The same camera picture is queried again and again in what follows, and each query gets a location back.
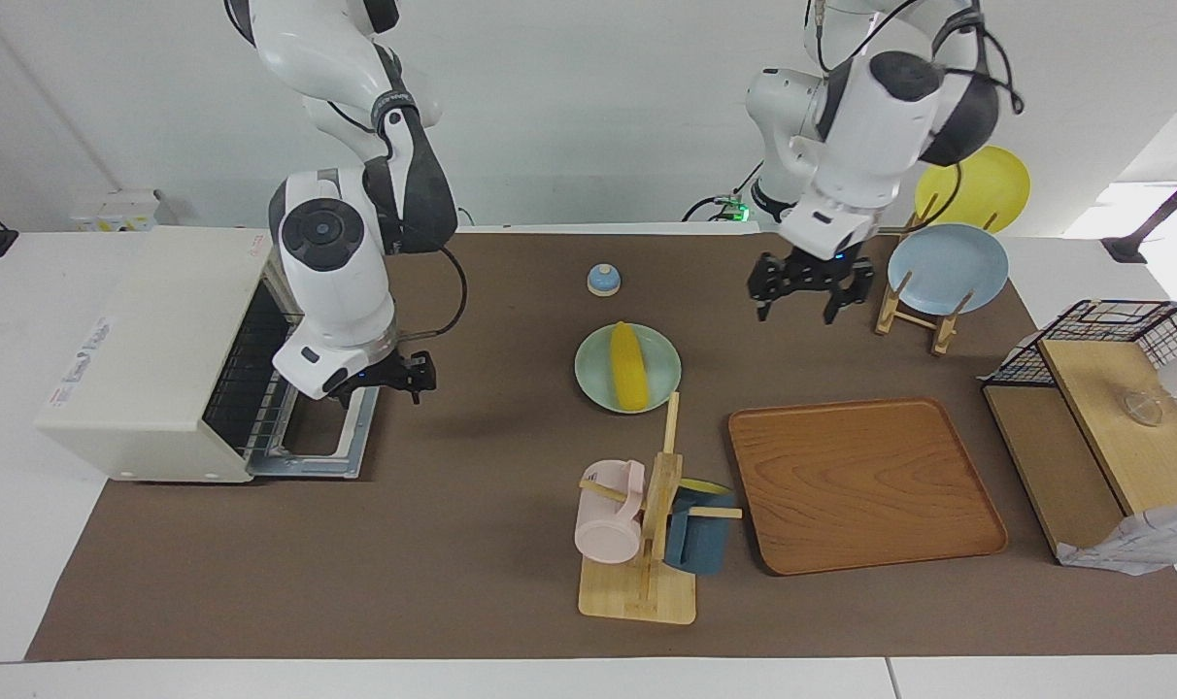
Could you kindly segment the wooden plate rack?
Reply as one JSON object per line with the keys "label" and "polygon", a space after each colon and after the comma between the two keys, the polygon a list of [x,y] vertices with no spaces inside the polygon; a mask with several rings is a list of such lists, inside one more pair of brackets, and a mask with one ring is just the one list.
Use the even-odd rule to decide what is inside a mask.
{"label": "wooden plate rack", "polygon": [[933,333],[929,352],[935,357],[945,355],[947,354],[950,341],[956,337],[958,317],[964,313],[967,302],[975,297],[975,289],[970,289],[965,297],[962,297],[955,309],[947,315],[931,317],[925,313],[912,315],[904,313],[902,309],[905,306],[905,302],[902,301],[902,292],[913,279],[913,271],[907,271],[903,275],[898,287],[895,287],[895,284],[891,284],[890,279],[887,279],[887,286],[885,292],[883,292],[880,313],[877,315],[877,321],[875,322],[875,333],[878,337],[890,335],[895,321],[917,324],[917,326],[930,329]]}

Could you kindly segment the dark blue mug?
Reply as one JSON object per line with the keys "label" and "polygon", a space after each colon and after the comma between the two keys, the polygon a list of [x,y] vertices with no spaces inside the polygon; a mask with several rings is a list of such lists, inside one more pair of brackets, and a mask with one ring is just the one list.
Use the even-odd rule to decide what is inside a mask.
{"label": "dark blue mug", "polygon": [[694,575],[722,570],[730,521],[724,517],[692,515],[694,506],[734,508],[734,491],[722,482],[681,478],[665,532],[663,562]]}

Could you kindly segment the black tripod leg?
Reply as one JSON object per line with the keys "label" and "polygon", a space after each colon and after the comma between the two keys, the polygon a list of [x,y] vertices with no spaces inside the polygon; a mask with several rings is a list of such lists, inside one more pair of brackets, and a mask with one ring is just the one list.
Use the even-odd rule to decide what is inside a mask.
{"label": "black tripod leg", "polygon": [[1148,240],[1153,229],[1161,227],[1168,218],[1177,212],[1177,187],[1136,229],[1126,237],[1108,237],[1099,240],[1109,257],[1118,264],[1148,264],[1143,255],[1142,244]]}

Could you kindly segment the brown wooden tray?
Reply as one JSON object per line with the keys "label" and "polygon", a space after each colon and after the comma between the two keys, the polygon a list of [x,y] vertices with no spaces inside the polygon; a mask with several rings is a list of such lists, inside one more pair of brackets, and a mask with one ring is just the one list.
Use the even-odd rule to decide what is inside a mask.
{"label": "brown wooden tray", "polygon": [[758,561],[770,575],[1008,548],[988,487],[935,398],[742,410],[726,428]]}

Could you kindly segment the oven glass door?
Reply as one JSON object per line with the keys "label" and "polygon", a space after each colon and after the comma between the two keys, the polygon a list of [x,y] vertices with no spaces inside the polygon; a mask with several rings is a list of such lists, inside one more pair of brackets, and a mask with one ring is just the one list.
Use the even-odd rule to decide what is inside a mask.
{"label": "oven glass door", "polygon": [[295,390],[287,390],[282,399],[266,397],[242,448],[247,473],[262,478],[353,481],[363,466],[379,393],[375,386],[368,386],[357,390],[350,398],[331,454],[295,454],[287,447],[286,433],[295,413]]}

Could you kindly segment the small clear glass cup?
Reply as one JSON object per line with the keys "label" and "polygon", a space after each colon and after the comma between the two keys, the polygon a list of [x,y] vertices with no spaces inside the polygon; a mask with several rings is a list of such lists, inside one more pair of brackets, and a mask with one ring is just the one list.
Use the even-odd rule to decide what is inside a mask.
{"label": "small clear glass cup", "polygon": [[1144,426],[1161,426],[1164,421],[1168,398],[1155,390],[1126,390],[1121,397],[1123,410],[1135,422]]}

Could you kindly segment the white box with yellow print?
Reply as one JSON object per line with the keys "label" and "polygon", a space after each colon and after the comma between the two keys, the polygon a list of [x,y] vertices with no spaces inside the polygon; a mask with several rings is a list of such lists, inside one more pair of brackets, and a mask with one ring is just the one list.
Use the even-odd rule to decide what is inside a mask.
{"label": "white box with yellow print", "polygon": [[175,213],[159,189],[118,189],[99,202],[85,200],[69,211],[69,225],[77,231],[135,233],[177,224]]}

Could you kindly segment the light blue plate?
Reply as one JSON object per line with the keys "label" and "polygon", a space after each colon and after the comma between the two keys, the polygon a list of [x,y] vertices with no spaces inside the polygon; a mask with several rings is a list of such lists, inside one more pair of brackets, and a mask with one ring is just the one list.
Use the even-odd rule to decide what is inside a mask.
{"label": "light blue plate", "polygon": [[988,229],[970,224],[935,224],[918,229],[895,248],[887,282],[900,301],[918,313],[947,317],[988,305],[1009,279],[1005,248]]}

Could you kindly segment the pale green plate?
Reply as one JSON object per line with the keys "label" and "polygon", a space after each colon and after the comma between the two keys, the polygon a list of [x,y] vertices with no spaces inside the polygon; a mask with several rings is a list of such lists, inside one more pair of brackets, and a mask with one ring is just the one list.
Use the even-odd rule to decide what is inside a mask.
{"label": "pale green plate", "polygon": [[636,404],[629,408],[617,398],[614,366],[612,366],[611,341],[614,337],[614,324],[601,326],[584,338],[576,350],[576,380],[588,401],[598,407],[619,415],[641,415],[641,413],[669,402],[670,394],[679,390],[683,377],[681,357],[667,337],[647,327],[646,324],[632,322],[631,329],[637,338],[639,354],[645,364],[645,380],[649,401]]}

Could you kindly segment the yellow corn cob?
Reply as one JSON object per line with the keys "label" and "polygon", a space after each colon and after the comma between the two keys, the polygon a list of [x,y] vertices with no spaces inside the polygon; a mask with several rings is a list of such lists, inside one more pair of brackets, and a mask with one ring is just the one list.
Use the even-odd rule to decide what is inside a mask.
{"label": "yellow corn cob", "polygon": [[646,410],[650,402],[647,370],[639,338],[631,322],[614,324],[609,350],[617,406],[629,413]]}

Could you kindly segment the yellow plate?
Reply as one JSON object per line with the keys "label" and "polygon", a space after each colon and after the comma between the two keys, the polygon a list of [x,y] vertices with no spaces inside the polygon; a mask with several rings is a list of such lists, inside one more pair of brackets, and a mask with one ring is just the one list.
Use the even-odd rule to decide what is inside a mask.
{"label": "yellow plate", "polygon": [[930,165],[915,189],[915,222],[967,224],[1000,233],[1026,208],[1029,172],[1010,149],[988,145],[960,164]]}

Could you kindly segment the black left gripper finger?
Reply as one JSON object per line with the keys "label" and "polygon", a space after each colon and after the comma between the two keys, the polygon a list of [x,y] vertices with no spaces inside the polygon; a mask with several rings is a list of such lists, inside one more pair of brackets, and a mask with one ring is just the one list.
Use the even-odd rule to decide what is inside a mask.
{"label": "black left gripper finger", "polygon": [[756,305],[757,321],[766,322],[770,309],[779,298],[789,295],[787,261],[774,255],[757,258],[749,274],[749,297]]}
{"label": "black left gripper finger", "polygon": [[850,266],[838,265],[831,273],[823,275],[827,302],[824,306],[825,324],[834,322],[842,307],[863,304],[867,300],[875,278],[872,262],[852,262]]}

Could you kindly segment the wooden mug tree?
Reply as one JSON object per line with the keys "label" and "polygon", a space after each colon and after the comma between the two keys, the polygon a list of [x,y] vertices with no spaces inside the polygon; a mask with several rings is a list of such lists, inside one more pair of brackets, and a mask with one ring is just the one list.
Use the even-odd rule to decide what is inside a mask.
{"label": "wooden mug tree", "polygon": [[641,548],[633,560],[603,565],[583,555],[577,608],[583,615],[687,625],[696,619],[696,575],[663,562],[670,510],[683,475],[676,452],[679,393],[665,408],[661,450],[646,468]]}

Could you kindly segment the pink mug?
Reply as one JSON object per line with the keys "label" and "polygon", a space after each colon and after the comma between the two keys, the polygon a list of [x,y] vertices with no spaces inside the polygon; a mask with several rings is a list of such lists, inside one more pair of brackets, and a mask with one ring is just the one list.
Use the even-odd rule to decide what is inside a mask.
{"label": "pink mug", "polygon": [[646,465],[601,460],[583,473],[577,505],[576,548],[588,560],[621,565],[641,548],[641,508]]}

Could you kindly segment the brown table mat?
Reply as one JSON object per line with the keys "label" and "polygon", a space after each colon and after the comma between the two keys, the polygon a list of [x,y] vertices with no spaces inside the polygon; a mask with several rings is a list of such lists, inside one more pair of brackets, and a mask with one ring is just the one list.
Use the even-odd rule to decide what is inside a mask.
{"label": "brown table mat", "polygon": [[[29,663],[105,658],[1006,655],[1177,653],[1177,575],[1053,562],[978,377],[1028,337],[1015,291],[967,317],[950,354],[876,302],[823,322],[823,295],[757,322],[745,279],[770,237],[458,234],[467,315],[430,350],[439,385],[386,392],[358,481],[108,482],[29,643]],[[588,269],[621,273],[594,297]],[[577,481],[651,461],[661,412],[616,417],[574,354],[617,319],[681,355],[678,447],[736,485],[739,410],[933,397],[1005,522],[1005,552],[774,577],[731,522],[691,625],[577,611]]]}

